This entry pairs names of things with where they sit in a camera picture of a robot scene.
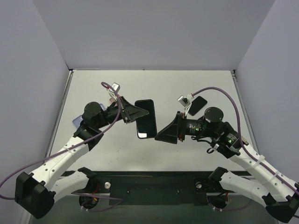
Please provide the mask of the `small black phone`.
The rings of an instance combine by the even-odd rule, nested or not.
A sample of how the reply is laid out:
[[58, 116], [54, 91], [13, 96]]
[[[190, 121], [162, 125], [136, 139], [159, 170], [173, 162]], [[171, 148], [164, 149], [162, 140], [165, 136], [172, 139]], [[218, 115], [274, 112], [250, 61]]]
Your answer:
[[152, 99], [137, 100], [135, 106], [145, 109], [148, 115], [136, 120], [137, 137], [139, 139], [155, 138], [157, 135], [156, 113]]

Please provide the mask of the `blue phone case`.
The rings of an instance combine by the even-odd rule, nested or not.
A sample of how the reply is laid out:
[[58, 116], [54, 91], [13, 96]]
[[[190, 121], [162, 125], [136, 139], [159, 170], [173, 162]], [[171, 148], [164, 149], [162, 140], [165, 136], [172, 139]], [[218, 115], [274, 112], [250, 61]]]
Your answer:
[[73, 123], [73, 125], [76, 127], [76, 128], [79, 128], [80, 127], [80, 124], [81, 124], [81, 122], [82, 122], [82, 116], [81, 115], [79, 115], [78, 117], [76, 117], [73, 121], [72, 121], [72, 123]]

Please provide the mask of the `lilac phone case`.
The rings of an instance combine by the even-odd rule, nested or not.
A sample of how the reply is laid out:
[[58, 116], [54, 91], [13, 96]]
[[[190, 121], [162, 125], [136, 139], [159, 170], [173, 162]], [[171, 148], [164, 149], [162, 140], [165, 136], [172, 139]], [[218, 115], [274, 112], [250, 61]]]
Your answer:
[[100, 107], [102, 110], [104, 110], [104, 111], [106, 110], [106, 107], [103, 104], [100, 104]]

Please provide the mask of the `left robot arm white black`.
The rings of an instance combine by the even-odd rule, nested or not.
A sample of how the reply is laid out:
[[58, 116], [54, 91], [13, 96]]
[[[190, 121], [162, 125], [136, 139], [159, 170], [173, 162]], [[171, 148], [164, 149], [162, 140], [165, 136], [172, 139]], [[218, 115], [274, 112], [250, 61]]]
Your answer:
[[92, 171], [81, 168], [66, 180], [61, 175], [81, 156], [90, 152], [101, 140], [102, 127], [111, 127], [123, 120], [128, 124], [148, 115], [145, 109], [129, 103], [124, 97], [103, 109], [97, 102], [88, 103], [79, 128], [58, 151], [30, 174], [22, 172], [16, 178], [14, 200], [36, 219], [44, 217], [60, 198], [83, 189], [91, 192], [96, 187]]

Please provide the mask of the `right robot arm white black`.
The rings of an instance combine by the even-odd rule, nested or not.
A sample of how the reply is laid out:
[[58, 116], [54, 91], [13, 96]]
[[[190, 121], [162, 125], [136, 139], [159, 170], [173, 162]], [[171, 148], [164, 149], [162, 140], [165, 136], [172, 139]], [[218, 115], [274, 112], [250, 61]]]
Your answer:
[[209, 187], [241, 194], [262, 205], [276, 220], [288, 223], [299, 208], [299, 184], [269, 164], [228, 122], [217, 107], [209, 107], [200, 119], [188, 119], [177, 112], [175, 119], [155, 140], [177, 144], [187, 135], [193, 140], [210, 138], [212, 151], [238, 164], [254, 177], [253, 181], [218, 167], [209, 176]]

